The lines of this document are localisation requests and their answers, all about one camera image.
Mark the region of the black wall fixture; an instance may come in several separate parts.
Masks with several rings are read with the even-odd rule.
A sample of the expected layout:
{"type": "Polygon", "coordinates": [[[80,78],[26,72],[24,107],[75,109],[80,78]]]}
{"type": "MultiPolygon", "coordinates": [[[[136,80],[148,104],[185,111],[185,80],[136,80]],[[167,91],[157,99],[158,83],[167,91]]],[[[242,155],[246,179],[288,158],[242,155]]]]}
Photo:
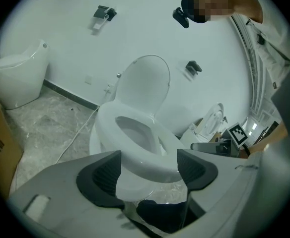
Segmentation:
{"type": "Polygon", "coordinates": [[[99,5],[93,17],[111,21],[115,15],[117,15],[117,12],[114,8],[99,5]]]}

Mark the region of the person's white shirt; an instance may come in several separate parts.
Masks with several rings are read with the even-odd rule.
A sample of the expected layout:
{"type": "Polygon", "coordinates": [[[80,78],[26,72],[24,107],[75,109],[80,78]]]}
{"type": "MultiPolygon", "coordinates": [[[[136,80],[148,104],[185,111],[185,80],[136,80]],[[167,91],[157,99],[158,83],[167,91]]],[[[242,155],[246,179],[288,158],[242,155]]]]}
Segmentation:
{"type": "Polygon", "coordinates": [[[264,45],[256,41],[255,50],[267,69],[273,87],[277,89],[290,72],[290,25],[275,5],[260,5],[263,22],[257,23],[248,18],[246,25],[255,35],[261,34],[265,39],[264,45]]]}

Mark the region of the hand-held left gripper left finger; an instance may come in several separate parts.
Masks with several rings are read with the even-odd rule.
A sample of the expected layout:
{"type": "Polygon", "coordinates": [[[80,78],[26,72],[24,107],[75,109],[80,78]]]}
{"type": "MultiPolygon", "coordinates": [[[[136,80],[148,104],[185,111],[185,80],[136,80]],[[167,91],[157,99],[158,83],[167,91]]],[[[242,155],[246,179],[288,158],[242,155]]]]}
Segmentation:
{"type": "Polygon", "coordinates": [[[117,181],[121,175],[120,150],[91,155],[91,163],[82,168],[76,185],[91,203],[103,208],[124,209],[125,203],[116,196],[117,181]]]}

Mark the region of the white toilet bowl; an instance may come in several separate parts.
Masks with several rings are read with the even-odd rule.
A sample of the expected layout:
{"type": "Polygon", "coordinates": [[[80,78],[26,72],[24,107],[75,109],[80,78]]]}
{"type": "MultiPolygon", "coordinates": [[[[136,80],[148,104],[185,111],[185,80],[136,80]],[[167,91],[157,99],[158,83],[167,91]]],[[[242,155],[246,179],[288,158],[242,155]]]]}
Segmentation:
{"type": "Polygon", "coordinates": [[[124,201],[140,201],[163,183],[181,180],[177,167],[177,149],[182,143],[161,124],[147,126],[93,126],[90,154],[121,151],[121,174],[115,195],[124,201]]]}

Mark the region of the square-backed white toilet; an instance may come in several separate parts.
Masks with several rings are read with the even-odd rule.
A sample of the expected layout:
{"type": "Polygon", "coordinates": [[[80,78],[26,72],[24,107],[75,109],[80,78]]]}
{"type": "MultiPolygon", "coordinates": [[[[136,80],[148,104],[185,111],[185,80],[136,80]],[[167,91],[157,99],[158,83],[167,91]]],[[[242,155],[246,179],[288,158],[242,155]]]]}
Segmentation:
{"type": "Polygon", "coordinates": [[[198,124],[192,123],[183,133],[180,142],[187,148],[192,143],[208,143],[217,133],[222,125],[224,118],[224,108],[222,103],[213,105],[205,116],[198,121],[198,124]]]}

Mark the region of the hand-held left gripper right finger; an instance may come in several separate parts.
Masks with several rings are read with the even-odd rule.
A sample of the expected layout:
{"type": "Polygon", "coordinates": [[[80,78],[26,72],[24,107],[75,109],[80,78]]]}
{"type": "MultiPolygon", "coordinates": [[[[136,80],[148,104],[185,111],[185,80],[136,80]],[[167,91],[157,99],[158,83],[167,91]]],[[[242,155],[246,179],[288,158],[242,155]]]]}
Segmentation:
{"type": "Polygon", "coordinates": [[[177,168],[188,190],[202,190],[218,176],[215,164],[189,149],[177,149],[177,168]]]}

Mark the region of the white ceiling pipe run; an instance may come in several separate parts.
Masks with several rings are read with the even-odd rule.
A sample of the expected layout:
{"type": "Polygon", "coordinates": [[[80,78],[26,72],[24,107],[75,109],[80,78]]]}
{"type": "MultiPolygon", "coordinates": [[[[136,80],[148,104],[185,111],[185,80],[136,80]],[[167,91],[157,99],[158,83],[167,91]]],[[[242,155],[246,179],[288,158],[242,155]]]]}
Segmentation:
{"type": "Polygon", "coordinates": [[[251,113],[257,115],[260,111],[262,98],[263,98],[263,85],[264,85],[264,71],[261,64],[261,60],[255,50],[256,35],[247,26],[243,18],[239,15],[233,15],[230,20],[239,34],[242,42],[247,62],[249,66],[251,83],[252,83],[252,101],[250,105],[251,113]]]}

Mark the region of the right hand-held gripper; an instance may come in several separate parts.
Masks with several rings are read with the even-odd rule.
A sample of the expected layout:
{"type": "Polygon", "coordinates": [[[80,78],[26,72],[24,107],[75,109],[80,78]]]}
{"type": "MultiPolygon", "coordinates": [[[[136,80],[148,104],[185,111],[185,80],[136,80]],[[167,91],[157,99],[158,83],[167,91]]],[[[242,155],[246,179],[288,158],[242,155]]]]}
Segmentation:
{"type": "Polygon", "coordinates": [[[245,144],[247,139],[246,132],[237,123],[224,131],[218,141],[216,141],[218,145],[214,142],[192,143],[190,149],[198,152],[238,158],[240,148],[245,144]]]}

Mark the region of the black wall shelf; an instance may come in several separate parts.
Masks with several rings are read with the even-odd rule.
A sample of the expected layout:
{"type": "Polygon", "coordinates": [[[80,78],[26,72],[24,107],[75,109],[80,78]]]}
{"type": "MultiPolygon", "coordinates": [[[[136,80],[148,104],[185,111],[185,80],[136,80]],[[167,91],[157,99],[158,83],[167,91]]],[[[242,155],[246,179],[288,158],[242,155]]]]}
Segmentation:
{"type": "Polygon", "coordinates": [[[185,68],[192,74],[192,75],[198,75],[199,72],[202,72],[201,67],[197,64],[196,61],[191,60],[189,61],[185,68]]]}

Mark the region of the egg-shaped white toilet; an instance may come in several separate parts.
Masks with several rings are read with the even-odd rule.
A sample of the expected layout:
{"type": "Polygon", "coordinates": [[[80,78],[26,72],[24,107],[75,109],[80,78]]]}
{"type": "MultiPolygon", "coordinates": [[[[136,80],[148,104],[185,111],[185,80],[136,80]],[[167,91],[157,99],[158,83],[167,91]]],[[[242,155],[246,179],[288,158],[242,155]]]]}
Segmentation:
{"type": "Polygon", "coordinates": [[[20,54],[0,59],[0,103],[6,110],[17,109],[41,92],[49,64],[49,46],[38,40],[20,54]]]}

